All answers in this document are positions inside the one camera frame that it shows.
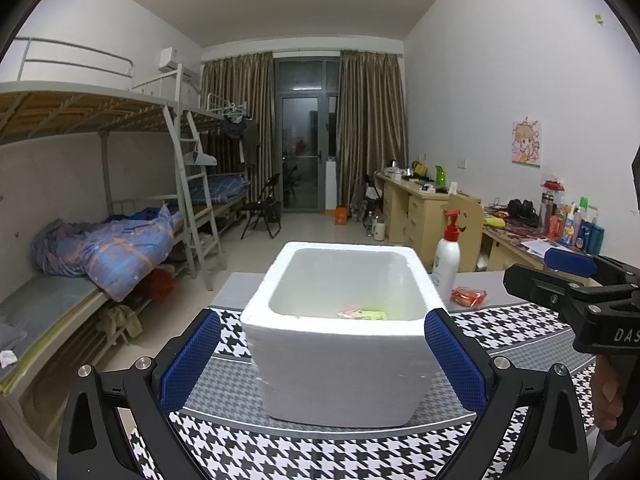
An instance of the white foam container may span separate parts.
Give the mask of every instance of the white foam container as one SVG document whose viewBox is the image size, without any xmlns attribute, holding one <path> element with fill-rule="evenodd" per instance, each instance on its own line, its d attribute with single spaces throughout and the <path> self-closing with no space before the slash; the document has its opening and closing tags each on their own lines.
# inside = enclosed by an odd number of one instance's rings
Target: white foam container
<svg viewBox="0 0 640 480">
<path fill-rule="evenodd" d="M 404 247 L 287 244 L 240 321 L 266 412 L 303 424 L 405 424 L 438 364 L 424 316 L 444 308 Z M 384 310 L 386 321 L 339 319 Z"/>
</svg>

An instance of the paper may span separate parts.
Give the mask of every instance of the paper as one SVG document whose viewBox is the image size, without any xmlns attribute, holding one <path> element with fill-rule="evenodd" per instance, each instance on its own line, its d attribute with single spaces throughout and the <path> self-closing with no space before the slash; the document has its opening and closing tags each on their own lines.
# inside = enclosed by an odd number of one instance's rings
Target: paper
<svg viewBox="0 0 640 480">
<path fill-rule="evenodd" d="M 566 247 L 558 246 L 556 244 L 551 243 L 546 238 L 539 238 L 538 240 L 523 242 L 522 245 L 523 247 L 527 248 L 527 253 L 533 254 L 534 256 L 539 256 L 540 258 L 544 258 L 546 252 L 549 249 L 562 249 L 563 251 L 570 251 Z"/>
<path fill-rule="evenodd" d="M 0 352 L 0 367 L 7 368 L 17 362 L 18 358 L 13 352 L 11 352 L 11 350 L 3 350 Z"/>
</svg>

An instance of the mattress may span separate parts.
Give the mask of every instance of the mattress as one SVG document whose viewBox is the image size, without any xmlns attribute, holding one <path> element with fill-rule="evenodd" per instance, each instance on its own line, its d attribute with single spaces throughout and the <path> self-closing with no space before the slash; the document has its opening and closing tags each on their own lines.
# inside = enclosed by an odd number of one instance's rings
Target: mattress
<svg viewBox="0 0 640 480">
<path fill-rule="evenodd" d="M 212 204 L 225 204 L 251 185 L 243 175 L 209 175 L 207 181 Z M 193 205 L 206 205 L 202 179 L 191 180 L 189 191 Z"/>
<path fill-rule="evenodd" d="M 13 350 L 18 362 L 0 368 L 0 392 L 8 390 L 15 372 L 97 294 L 100 290 L 88 278 L 38 274 L 0 303 L 0 318 L 27 334 Z"/>
</svg>

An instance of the metal screw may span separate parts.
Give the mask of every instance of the metal screw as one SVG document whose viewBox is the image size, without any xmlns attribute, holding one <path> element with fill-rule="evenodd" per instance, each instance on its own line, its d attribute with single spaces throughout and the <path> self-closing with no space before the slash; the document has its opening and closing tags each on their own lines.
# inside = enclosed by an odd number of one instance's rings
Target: metal screw
<svg viewBox="0 0 640 480">
<path fill-rule="evenodd" d="M 558 375 L 565 376 L 569 374 L 569 369 L 564 365 L 554 365 L 554 372 Z"/>
<path fill-rule="evenodd" d="M 78 375 L 80 377 L 87 377 L 87 375 L 89 375 L 91 373 L 91 365 L 84 365 L 81 366 L 80 369 L 78 370 Z"/>
<path fill-rule="evenodd" d="M 136 368 L 138 370 L 146 370 L 151 366 L 151 357 L 141 357 L 136 361 Z"/>
<path fill-rule="evenodd" d="M 500 370 L 506 370 L 511 366 L 511 362 L 506 357 L 498 355 L 498 357 L 494 359 L 494 365 Z"/>
</svg>

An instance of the ladder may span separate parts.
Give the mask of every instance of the ladder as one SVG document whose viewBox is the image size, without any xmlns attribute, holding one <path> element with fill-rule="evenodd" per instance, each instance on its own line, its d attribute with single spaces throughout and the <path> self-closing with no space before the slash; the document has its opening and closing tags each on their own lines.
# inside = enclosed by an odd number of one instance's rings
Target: ladder
<svg viewBox="0 0 640 480">
<path fill-rule="evenodd" d="M 178 103 L 178 105 L 176 107 L 177 109 L 174 109 L 173 114 L 167 105 L 162 108 L 162 113 L 164 114 L 164 120 L 166 121 L 172 142 L 174 144 L 178 207 L 180 208 L 180 212 L 182 213 L 182 217 L 184 219 L 184 229 L 182 236 L 186 250 L 187 262 L 189 265 L 191 277 L 195 279 L 198 273 L 193 257 L 193 252 L 195 252 L 196 256 L 198 257 L 200 269 L 203 271 L 205 286 L 207 287 L 207 290 L 213 290 L 213 269 L 210 267 L 207 268 L 205 258 L 207 257 L 207 255 L 215 251 L 218 257 L 220 269 L 226 269 L 226 262 L 222 253 L 222 245 L 220 244 L 220 235 L 218 234 L 218 228 L 216 226 L 213 204 L 211 203 L 209 183 L 207 180 L 207 167 L 190 166 L 190 168 L 198 168 L 199 173 L 187 176 L 184 155 L 189 152 L 204 154 L 204 151 L 202 149 L 202 141 L 200 140 L 200 134 L 196 129 L 196 124 L 193 120 L 192 113 L 188 110 L 183 111 L 180 109 L 180 99 L 176 99 L 176 102 Z M 182 117 L 184 115 L 186 115 L 189 130 L 191 133 L 191 135 L 188 137 L 183 137 L 181 135 Z M 198 178 L 202 179 L 206 206 L 202 211 L 199 211 L 197 214 L 195 214 L 193 211 L 193 202 L 191 201 L 191 193 L 189 191 L 189 182 Z M 207 222 L 211 226 L 213 242 L 205 247 L 200 240 L 198 226 L 202 226 Z"/>
</svg>

